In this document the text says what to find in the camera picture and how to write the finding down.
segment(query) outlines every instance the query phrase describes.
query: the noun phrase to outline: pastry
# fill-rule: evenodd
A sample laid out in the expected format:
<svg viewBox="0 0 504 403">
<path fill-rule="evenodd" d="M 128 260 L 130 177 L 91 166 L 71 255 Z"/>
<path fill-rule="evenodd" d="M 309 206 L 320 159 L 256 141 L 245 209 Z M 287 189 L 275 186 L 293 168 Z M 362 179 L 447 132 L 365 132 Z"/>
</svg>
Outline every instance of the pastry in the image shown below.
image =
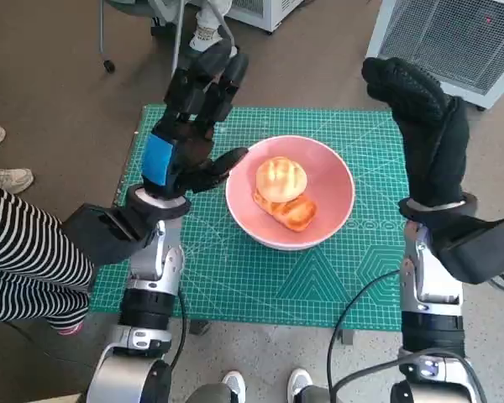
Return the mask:
<svg viewBox="0 0 504 403">
<path fill-rule="evenodd" d="M 296 199 L 306 189 L 304 169 L 286 157 L 268 159 L 255 174 L 258 192 L 268 201 L 284 203 Z"/>
<path fill-rule="evenodd" d="M 301 194 L 296 199 L 285 203 L 274 203 L 266 200 L 256 189 L 254 201 L 268 212 L 276 221 L 297 233 L 304 231 L 316 215 L 316 204 Z"/>
</svg>

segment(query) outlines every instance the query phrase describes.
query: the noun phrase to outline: pink shoe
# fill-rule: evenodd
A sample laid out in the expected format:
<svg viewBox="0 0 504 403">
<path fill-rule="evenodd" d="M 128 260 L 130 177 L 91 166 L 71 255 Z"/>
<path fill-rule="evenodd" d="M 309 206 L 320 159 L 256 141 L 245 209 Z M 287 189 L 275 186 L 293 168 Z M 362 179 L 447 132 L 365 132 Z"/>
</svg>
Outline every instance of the pink shoe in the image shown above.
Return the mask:
<svg viewBox="0 0 504 403">
<path fill-rule="evenodd" d="M 60 336 L 73 336 L 82 330 L 82 322 L 77 323 L 75 326 L 67 327 L 58 331 Z"/>
</svg>

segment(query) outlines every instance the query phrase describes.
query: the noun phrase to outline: table leg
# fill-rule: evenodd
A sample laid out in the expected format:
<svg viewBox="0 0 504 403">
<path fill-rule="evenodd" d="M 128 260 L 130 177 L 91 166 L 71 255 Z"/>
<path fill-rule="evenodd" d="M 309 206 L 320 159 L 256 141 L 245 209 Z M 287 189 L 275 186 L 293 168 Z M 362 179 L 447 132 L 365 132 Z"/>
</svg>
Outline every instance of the table leg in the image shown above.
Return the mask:
<svg viewBox="0 0 504 403">
<path fill-rule="evenodd" d="M 339 329 L 336 333 L 336 338 L 344 346 L 352 346 L 354 340 L 354 330 L 352 329 Z"/>
<path fill-rule="evenodd" d="M 210 321 L 192 319 L 189 325 L 188 332 L 195 336 L 202 336 L 209 331 L 210 327 L 211 327 Z"/>
</svg>

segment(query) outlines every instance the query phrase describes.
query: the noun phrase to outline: pink bowl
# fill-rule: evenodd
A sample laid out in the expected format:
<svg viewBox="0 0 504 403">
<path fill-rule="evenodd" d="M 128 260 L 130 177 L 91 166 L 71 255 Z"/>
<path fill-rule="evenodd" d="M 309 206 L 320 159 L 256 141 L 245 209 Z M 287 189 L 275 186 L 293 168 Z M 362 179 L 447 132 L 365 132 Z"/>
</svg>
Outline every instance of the pink bowl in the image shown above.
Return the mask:
<svg viewBox="0 0 504 403">
<path fill-rule="evenodd" d="M 261 210 L 254 202 L 255 172 L 272 157 L 298 162 L 307 173 L 304 193 L 318 205 L 316 217 L 295 233 Z M 237 224 L 256 241 L 273 249 L 311 248 L 330 238 L 347 221 L 354 202 L 354 182 L 349 168 L 333 150 L 316 140 L 280 136 L 254 144 L 232 169 L 226 185 L 226 202 Z"/>
</svg>

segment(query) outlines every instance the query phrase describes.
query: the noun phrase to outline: chair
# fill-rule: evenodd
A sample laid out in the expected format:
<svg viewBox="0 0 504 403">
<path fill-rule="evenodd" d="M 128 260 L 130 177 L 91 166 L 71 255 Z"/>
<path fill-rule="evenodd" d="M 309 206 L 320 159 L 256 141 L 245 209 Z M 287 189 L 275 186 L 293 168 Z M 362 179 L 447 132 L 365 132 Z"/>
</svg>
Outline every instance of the chair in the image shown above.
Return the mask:
<svg viewBox="0 0 504 403">
<path fill-rule="evenodd" d="M 116 8 L 122 13 L 138 17 L 151 18 L 151 34 L 155 34 L 159 27 L 166 24 L 176 24 L 176 38 L 174 41 L 174 54 L 172 56 L 172 75 L 177 68 L 179 60 L 179 48 L 181 43 L 181 31 L 183 29 L 183 14 L 185 5 L 190 0 L 99 0 L 99 54 L 102 58 L 102 65 L 105 70 L 112 74 L 116 71 L 115 64 L 105 55 L 104 52 L 104 3 Z M 219 23 L 223 26 L 226 34 L 230 38 L 232 45 L 235 45 L 234 37 L 224 22 L 223 16 L 213 6 L 210 0 L 205 0 L 217 16 Z"/>
</svg>

